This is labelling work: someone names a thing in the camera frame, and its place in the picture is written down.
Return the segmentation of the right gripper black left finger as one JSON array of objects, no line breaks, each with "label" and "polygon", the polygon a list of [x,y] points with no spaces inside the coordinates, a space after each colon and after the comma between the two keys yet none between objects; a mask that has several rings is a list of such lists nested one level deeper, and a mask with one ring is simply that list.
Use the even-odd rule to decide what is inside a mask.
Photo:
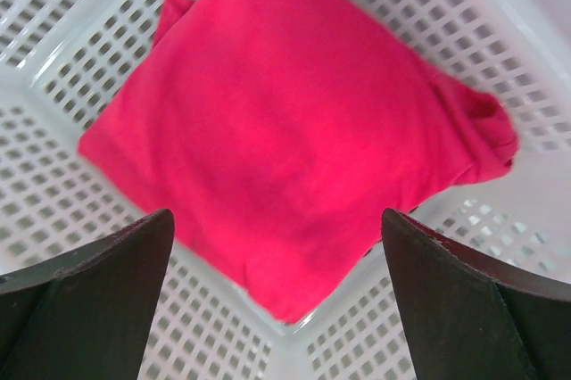
[{"label": "right gripper black left finger", "polygon": [[174,240],[159,210],[1,276],[3,379],[135,379]]}]

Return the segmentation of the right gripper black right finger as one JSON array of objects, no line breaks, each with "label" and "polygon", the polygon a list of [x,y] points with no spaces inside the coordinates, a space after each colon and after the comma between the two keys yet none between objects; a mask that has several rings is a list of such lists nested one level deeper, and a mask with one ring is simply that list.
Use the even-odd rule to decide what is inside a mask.
[{"label": "right gripper black right finger", "polygon": [[382,217],[393,291],[418,379],[568,379],[570,285]]}]

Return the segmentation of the pink red t shirt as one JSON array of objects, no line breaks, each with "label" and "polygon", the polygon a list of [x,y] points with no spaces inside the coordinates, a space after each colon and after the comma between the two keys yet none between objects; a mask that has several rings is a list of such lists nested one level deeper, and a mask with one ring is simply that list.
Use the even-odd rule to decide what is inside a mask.
[{"label": "pink red t shirt", "polygon": [[314,310],[381,216],[506,175],[517,133],[349,0],[164,0],[150,53],[79,140],[274,318]]}]

